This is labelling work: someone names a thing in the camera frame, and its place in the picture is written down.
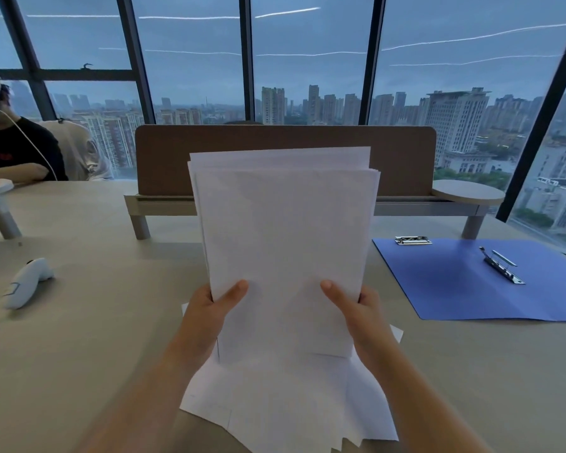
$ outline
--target hand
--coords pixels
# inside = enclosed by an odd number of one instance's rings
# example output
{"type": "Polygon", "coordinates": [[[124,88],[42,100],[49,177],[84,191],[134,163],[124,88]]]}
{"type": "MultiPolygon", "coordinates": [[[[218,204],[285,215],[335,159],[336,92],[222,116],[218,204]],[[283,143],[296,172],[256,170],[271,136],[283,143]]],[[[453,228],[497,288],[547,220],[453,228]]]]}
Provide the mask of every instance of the hand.
{"type": "Polygon", "coordinates": [[[199,370],[212,354],[226,315],[245,297],[248,287],[247,281],[238,281],[217,301],[212,301],[208,284],[195,291],[176,339],[191,372],[199,370]]]}
{"type": "Polygon", "coordinates": [[[363,286],[358,302],[350,300],[338,285],[329,280],[321,281],[323,293],[346,318],[348,332],[354,340],[358,357],[369,370],[373,370],[377,356],[398,344],[390,324],[381,310],[380,296],[369,286],[363,286]]]}

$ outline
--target cable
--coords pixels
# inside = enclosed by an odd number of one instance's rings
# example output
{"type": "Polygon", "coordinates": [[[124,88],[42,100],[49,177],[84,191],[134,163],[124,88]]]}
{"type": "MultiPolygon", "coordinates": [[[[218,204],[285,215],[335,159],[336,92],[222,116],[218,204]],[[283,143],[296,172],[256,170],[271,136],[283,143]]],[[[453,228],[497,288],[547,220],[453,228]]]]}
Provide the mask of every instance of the cable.
{"type": "Polygon", "coordinates": [[[51,172],[53,173],[53,176],[54,176],[54,178],[55,178],[55,181],[58,181],[58,179],[57,179],[57,174],[56,174],[55,171],[53,170],[53,166],[52,166],[51,163],[48,162],[48,160],[44,157],[44,154],[42,154],[42,152],[38,149],[38,147],[37,147],[35,144],[32,143],[32,141],[30,140],[30,137],[25,134],[25,132],[21,129],[21,127],[19,127],[19,126],[17,125],[17,123],[16,123],[15,121],[13,121],[13,118],[12,118],[12,117],[10,117],[7,113],[5,113],[5,112],[2,111],[2,110],[0,110],[0,113],[4,114],[7,118],[9,118],[9,119],[11,120],[11,122],[15,125],[15,127],[18,128],[19,131],[23,134],[23,136],[24,136],[25,138],[27,138],[27,141],[29,141],[30,144],[31,144],[34,148],[36,148],[36,151],[38,151],[38,154],[39,154],[40,156],[42,156],[42,159],[44,159],[44,161],[46,162],[46,165],[48,165],[48,168],[51,169],[51,172]]]}

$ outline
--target blue clipboard folder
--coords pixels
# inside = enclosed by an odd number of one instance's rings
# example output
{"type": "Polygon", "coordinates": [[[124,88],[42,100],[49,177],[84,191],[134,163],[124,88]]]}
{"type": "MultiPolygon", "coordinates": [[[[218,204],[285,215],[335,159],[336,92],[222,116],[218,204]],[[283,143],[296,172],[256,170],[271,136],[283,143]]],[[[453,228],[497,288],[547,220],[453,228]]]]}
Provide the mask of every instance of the blue clipboard folder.
{"type": "Polygon", "coordinates": [[[456,240],[375,246],[422,320],[566,321],[566,256],[531,240],[456,240]],[[514,284],[484,261],[479,247],[517,266],[514,284]]]}

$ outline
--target overcast sky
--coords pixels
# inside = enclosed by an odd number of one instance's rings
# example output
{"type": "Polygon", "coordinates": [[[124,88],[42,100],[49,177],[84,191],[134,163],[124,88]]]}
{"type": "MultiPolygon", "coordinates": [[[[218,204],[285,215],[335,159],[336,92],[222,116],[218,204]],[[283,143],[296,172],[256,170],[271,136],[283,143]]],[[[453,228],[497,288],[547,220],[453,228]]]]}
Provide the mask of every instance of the overcast sky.
{"type": "MultiPolygon", "coordinates": [[[[43,68],[130,67],[115,0],[18,1],[43,68]],[[75,15],[94,17],[63,17],[75,15]]],[[[133,2],[153,101],[242,104],[238,0],[133,2]],[[205,17],[219,18],[197,19],[205,17]]],[[[252,0],[257,97],[262,86],[283,87],[301,104],[309,84],[318,84],[321,96],[360,96],[372,6],[252,0]]],[[[407,104],[418,104],[433,90],[484,87],[492,98],[532,99],[545,94],[565,46],[566,0],[387,0],[375,94],[405,91],[407,104]]],[[[1,18],[0,68],[20,68],[1,18]]],[[[134,83],[48,86],[91,101],[137,98],[134,83]]]]}

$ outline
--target white chair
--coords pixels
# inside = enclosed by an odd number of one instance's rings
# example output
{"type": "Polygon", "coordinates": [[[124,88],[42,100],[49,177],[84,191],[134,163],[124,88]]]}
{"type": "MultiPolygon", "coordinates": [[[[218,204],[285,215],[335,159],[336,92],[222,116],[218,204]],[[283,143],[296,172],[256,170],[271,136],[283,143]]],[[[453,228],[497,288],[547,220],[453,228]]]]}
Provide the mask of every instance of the white chair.
{"type": "Polygon", "coordinates": [[[102,153],[85,127],[71,121],[41,121],[58,141],[69,181],[113,179],[111,161],[102,153]]]}

